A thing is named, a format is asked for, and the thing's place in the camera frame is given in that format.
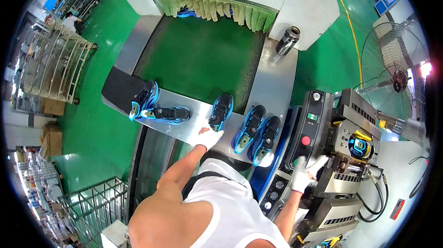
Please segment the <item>electric fan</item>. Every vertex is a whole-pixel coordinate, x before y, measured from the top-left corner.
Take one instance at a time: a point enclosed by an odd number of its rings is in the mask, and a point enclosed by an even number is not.
[[[428,51],[414,33],[394,22],[379,24],[363,46],[358,93],[381,112],[424,121],[426,69]]]

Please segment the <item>hand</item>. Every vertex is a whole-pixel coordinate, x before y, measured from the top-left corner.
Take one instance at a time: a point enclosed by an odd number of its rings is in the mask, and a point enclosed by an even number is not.
[[[208,124],[208,120],[203,121],[202,129],[198,132],[198,136],[195,140],[195,145],[203,145],[206,147],[206,151],[211,149],[222,137],[224,131],[214,131]]]
[[[303,165],[306,161],[305,156],[300,156],[297,159],[296,169],[294,170],[294,174],[292,174],[292,185],[291,190],[295,190],[301,193],[304,193],[305,188],[310,182],[314,182],[316,180],[315,175],[318,170],[329,160],[329,157],[326,155],[321,155],[317,158],[317,160],[308,168],[303,168]]]

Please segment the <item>person in white shirt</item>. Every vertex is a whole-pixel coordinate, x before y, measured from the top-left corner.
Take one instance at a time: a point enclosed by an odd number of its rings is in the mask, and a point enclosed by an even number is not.
[[[289,199],[272,223],[254,199],[249,182],[229,161],[213,156],[218,153],[210,149],[222,135],[208,121],[203,124],[198,144],[165,172],[157,191],[136,208],[128,225],[132,247],[289,248],[300,198],[328,158],[319,156],[308,168],[303,168],[304,156],[298,159]],[[200,159],[197,181],[183,200],[182,189]]]
[[[83,28],[80,24],[81,19],[79,19],[78,17],[74,16],[72,14],[72,12],[68,12],[66,13],[66,19],[63,21],[63,25],[68,28],[69,30],[71,30],[74,33],[78,33],[79,35],[81,35]]]

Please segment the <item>red emergency stop button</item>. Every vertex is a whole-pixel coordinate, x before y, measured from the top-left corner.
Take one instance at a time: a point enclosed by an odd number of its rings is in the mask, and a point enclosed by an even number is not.
[[[308,146],[311,143],[311,139],[308,136],[302,137],[302,145]]]

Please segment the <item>black and blue sneaker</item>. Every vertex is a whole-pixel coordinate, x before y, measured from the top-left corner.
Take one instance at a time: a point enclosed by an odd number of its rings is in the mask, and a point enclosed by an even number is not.
[[[152,108],[141,111],[143,118],[153,119],[156,121],[164,121],[171,124],[180,124],[191,117],[188,108]]]
[[[141,118],[141,111],[152,108],[158,97],[159,87],[157,82],[152,80],[148,81],[140,92],[134,96],[134,99],[132,100],[132,109],[129,113],[129,119],[133,121],[136,118]]]
[[[257,137],[248,150],[248,158],[255,166],[268,167],[274,159],[271,152],[274,140],[280,131],[280,118],[273,116],[267,118],[261,126]]]
[[[234,109],[234,98],[230,94],[221,94],[214,102],[212,114],[209,118],[209,126],[218,132],[223,129],[224,122]]]
[[[254,140],[265,118],[266,110],[262,105],[258,105],[248,112],[243,126],[231,141],[235,153],[240,154]]]

